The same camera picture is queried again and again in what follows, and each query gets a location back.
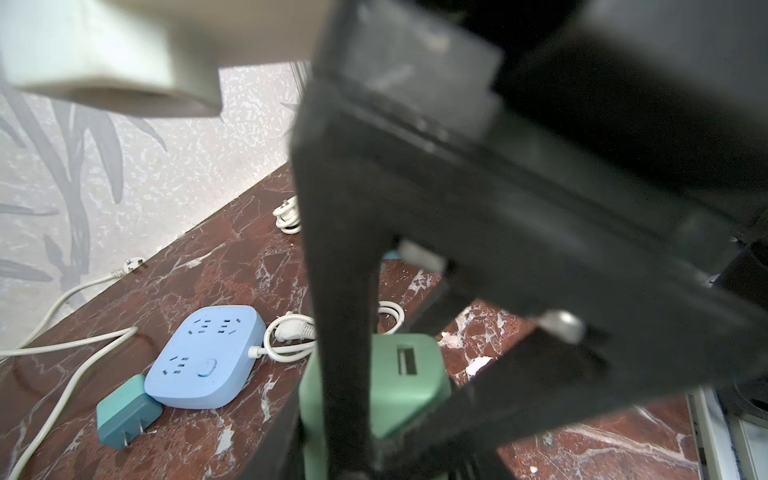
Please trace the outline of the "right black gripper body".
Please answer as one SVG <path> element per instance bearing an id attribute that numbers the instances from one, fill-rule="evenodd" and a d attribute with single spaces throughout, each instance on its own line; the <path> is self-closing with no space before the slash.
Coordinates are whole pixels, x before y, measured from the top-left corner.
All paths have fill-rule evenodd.
<path id="1" fill-rule="evenodd" d="M 705 287 L 767 200 L 763 1 L 341 1 L 312 66 L 384 253 L 568 344 L 580 299 Z"/>

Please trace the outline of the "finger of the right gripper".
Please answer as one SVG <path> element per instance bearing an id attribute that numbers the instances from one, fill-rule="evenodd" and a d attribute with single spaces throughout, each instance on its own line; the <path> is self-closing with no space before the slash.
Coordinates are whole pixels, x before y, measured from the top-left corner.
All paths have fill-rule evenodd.
<path id="1" fill-rule="evenodd" d="M 652 282 L 574 307 L 565 343 L 536 330 L 384 443 L 380 479 L 427 479 L 514 440 L 767 368 L 767 311 L 719 289 Z"/>
<path id="2" fill-rule="evenodd" d="M 380 259 L 391 236 L 353 198 L 353 167 L 337 120 L 345 98 L 321 77 L 306 85 L 290 146 L 317 326 L 327 473 L 369 479 L 370 344 Z"/>

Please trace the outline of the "light green usb plug cube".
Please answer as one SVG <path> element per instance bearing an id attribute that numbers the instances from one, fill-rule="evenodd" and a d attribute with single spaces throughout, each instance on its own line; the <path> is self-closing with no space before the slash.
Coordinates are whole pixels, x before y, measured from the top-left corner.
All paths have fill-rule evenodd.
<path id="1" fill-rule="evenodd" d="M 451 381 L 440 346 L 424 334 L 375 335 L 371 351 L 370 426 L 384 438 L 446 399 Z M 311 356 L 299 385 L 304 474 L 325 479 L 326 445 L 320 363 Z"/>

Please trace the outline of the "square blue power strip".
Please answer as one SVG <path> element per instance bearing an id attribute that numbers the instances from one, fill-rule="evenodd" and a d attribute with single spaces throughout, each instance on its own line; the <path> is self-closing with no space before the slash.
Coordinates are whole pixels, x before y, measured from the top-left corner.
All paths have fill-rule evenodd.
<path id="1" fill-rule="evenodd" d="M 218 409 L 244 388 L 266 325 L 247 305 L 201 308 L 171 336 L 145 377 L 146 393 L 164 406 Z"/>

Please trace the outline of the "teal plug cube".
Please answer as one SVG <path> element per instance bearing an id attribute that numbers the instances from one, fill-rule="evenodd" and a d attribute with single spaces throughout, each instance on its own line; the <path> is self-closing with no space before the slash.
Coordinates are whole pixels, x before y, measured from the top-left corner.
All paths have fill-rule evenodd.
<path id="1" fill-rule="evenodd" d="M 115 450 L 128 447 L 162 413 L 163 406 L 145 391 L 145 376 L 134 375 L 98 403 L 99 442 Z"/>

